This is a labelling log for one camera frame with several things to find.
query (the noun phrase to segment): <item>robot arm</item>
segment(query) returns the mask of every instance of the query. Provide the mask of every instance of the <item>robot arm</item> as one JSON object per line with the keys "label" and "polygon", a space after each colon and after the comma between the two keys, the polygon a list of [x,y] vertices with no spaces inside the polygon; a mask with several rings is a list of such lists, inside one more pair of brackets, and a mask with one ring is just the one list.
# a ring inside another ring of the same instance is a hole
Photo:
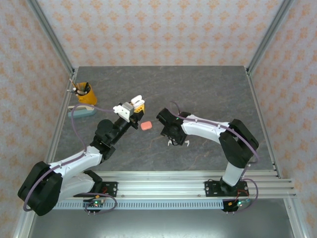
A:
{"label": "robot arm", "polygon": [[130,103],[119,104],[113,109],[118,114],[119,119],[115,123],[107,119],[99,122],[95,137],[90,146],[87,147],[86,152],[81,151],[51,164],[41,161],[32,168],[18,191],[18,196],[23,201],[25,201],[32,186],[44,173],[59,166],[40,181],[28,200],[27,205],[39,216],[52,210],[60,200],[79,193],[100,192],[102,179],[93,171],[85,170],[109,159],[115,151],[113,145],[128,128],[132,126],[138,129],[138,121],[144,115],[145,106],[142,96],[137,96]]}
{"label": "robot arm", "polygon": [[220,187],[227,196],[235,194],[237,183],[253,153],[240,139],[236,140],[231,132],[220,125],[235,130],[255,150],[259,146],[256,139],[237,119],[232,122],[216,122],[201,119],[186,112],[181,112],[179,116],[185,119],[174,116],[166,108],[158,114],[157,119],[164,125],[161,135],[167,136],[176,145],[183,145],[187,135],[201,136],[220,144],[228,160],[225,174],[219,182]]}

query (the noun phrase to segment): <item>patterned wallpaper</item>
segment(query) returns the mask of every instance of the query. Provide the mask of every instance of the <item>patterned wallpaper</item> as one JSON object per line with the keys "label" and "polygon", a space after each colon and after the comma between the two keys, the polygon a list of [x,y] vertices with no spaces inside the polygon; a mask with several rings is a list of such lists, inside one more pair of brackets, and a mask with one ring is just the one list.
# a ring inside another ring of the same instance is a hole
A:
{"label": "patterned wallpaper", "polygon": [[67,72],[26,0],[0,1],[0,237],[22,210],[17,192],[52,137]]}
{"label": "patterned wallpaper", "polygon": [[39,0],[74,67],[245,65],[282,0]]}
{"label": "patterned wallpaper", "polygon": [[317,5],[297,0],[253,75],[284,177],[317,234]]}

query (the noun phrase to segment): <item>yellow cup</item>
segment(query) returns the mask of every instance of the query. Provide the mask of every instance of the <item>yellow cup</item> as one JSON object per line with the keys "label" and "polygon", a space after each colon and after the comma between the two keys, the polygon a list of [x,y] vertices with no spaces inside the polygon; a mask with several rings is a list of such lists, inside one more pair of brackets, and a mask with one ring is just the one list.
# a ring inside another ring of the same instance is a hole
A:
{"label": "yellow cup", "polygon": [[[86,86],[85,82],[84,83],[79,83],[79,89],[85,88],[85,86]],[[96,98],[96,96],[94,94],[94,91],[93,91],[93,88],[91,87],[90,84],[89,84],[89,86],[90,86],[89,93],[87,93],[84,96],[77,95],[78,101],[80,103],[87,103],[87,104],[91,104],[91,105],[96,105],[97,104],[97,98]]]}

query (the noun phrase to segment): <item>pink eraser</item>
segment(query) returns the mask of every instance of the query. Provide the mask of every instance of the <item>pink eraser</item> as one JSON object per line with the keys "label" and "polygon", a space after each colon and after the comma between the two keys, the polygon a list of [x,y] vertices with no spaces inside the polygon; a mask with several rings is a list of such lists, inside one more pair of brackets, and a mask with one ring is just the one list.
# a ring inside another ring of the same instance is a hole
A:
{"label": "pink eraser", "polygon": [[152,128],[152,123],[150,121],[146,121],[141,123],[141,129],[142,130],[148,130]]}

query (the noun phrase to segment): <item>cable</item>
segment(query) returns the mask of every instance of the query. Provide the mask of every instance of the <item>cable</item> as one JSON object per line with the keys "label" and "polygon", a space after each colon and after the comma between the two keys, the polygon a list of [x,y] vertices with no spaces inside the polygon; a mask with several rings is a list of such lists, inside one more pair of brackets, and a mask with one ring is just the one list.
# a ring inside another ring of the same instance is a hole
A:
{"label": "cable", "polygon": [[170,101],[170,103],[175,104],[175,106],[177,107],[177,110],[178,110],[178,114],[180,114],[181,111],[179,109],[179,105],[176,102],[174,102],[174,101]]}
{"label": "cable", "polygon": [[[107,212],[111,212],[111,211],[113,211],[116,207],[117,207],[117,205],[118,205],[118,202],[117,202],[117,200],[114,198],[114,197],[112,197],[112,196],[110,196],[110,195],[108,195],[108,194],[104,194],[104,193],[94,193],[94,192],[85,192],[85,193],[80,193],[80,195],[93,195],[93,196],[103,196],[103,197],[109,197],[109,198],[111,198],[113,201],[114,201],[114,206],[113,207],[111,207],[110,209],[107,209],[107,210],[105,210],[105,211],[102,211],[102,212],[94,212],[94,215],[99,215],[99,214],[103,214],[103,213],[107,213]],[[89,203],[87,203],[86,205],[85,205],[85,212],[87,212],[88,214],[89,214],[89,211],[87,210],[87,207],[89,206],[89,205],[91,205],[91,204],[93,204],[94,202],[92,201],[92,202],[89,202]]]}
{"label": "cable", "polygon": [[238,189],[237,192],[238,192],[238,195],[237,195],[237,197],[236,197],[236,200],[234,200],[234,202],[236,202],[236,201],[238,200],[238,198],[239,198],[241,192],[244,192],[245,194],[247,194],[248,198],[250,198],[250,195],[249,195],[248,191],[246,191],[246,190],[240,190],[240,189]]}
{"label": "cable", "polygon": [[254,198],[254,201],[248,207],[246,207],[245,209],[242,209],[242,210],[238,210],[238,211],[236,211],[234,213],[240,213],[240,212],[243,212],[243,211],[247,210],[248,208],[252,207],[256,203],[256,201],[258,200],[258,197],[259,197],[259,188],[258,188],[258,185],[256,184],[256,182],[253,179],[244,178],[242,181],[251,181],[254,184],[254,186],[256,187],[257,193],[256,193],[256,197]]}
{"label": "cable", "polygon": [[24,210],[24,211],[26,211],[26,212],[32,211],[32,209],[27,208],[27,204],[28,204],[28,202],[29,202],[29,199],[30,199],[30,197],[31,197],[31,195],[32,195],[32,193],[33,193],[33,191],[34,191],[35,188],[37,187],[37,185],[39,185],[39,183],[40,183],[47,175],[49,175],[51,172],[53,172],[53,171],[56,170],[57,168],[60,168],[60,167],[65,166],[65,165],[68,165],[68,164],[70,164],[70,163],[72,163],[72,162],[75,162],[75,161],[77,161],[77,160],[79,160],[79,159],[81,159],[82,157],[85,156],[86,151],[87,151],[87,146],[86,146],[85,142],[83,141],[83,139],[79,136],[79,134],[78,134],[78,132],[77,132],[77,130],[76,130],[76,127],[75,127],[75,123],[74,123],[74,111],[75,111],[75,109],[76,109],[77,107],[79,107],[79,106],[88,106],[88,107],[97,109],[97,110],[102,111],[102,112],[113,113],[113,110],[106,110],[106,109],[97,108],[97,107],[95,107],[95,106],[93,106],[93,105],[90,105],[90,104],[87,104],[87,103],[77,104],[77,105],[72,109],[72,111],[71,111],[71,124],[72,124],[73,130],[74,130],[76,136],[78,137],[78,139],[80,140],[80,142],[81,142],[81,143],[83,144],[83,146],[84,146],[84,152],[83,152],[81,155],[79,155],[78,157],[76,157],[76,158],[74,158],[74,159],[72,159],[72,160],[70,160],[70,161],[61,163],[60,166],[57,165],[57,166],[55,166],[55,167],[49,169],[48,171],[46,171],[46,172],[33,184],[33,186],[31,187],[31,189],[30,189],[28,195],[26,196],[26,198],[25,198],[25,200],[24,200],[24,204],[23,204],[23,210]]}
{"label": "cable", "polygon": [[[201,123],[206,123],[206,124],[210,124],[210,125],[213,125],[213,126],[220,126],[221,128],[230,131],[232,134],[236,135],[251,150],[251,152],[254,154],[254,156],[257,159],[256,163],[260,161],[260,157],[259,157],[258,153],[255,151],[255,149],[253,149],[253,147],[239,133],[235,132],[233,129],[231,129],[231,128],[227,127],[227,126],[221,125],[221,124],[214,123],[212,121],[208,121],[208,120],[184,118],[184,117],[181,117],[180,115],[175,114],[172,110],[169,110],[169,111],[175,117],[183,119],[183,120],[188,120],[188,121],[193,121],[193,122],[201,122]],[[244,171],[241,174],[241,177],[244,175],[244,173],[247,170],[247,168],[248,167],[246,166]]]}

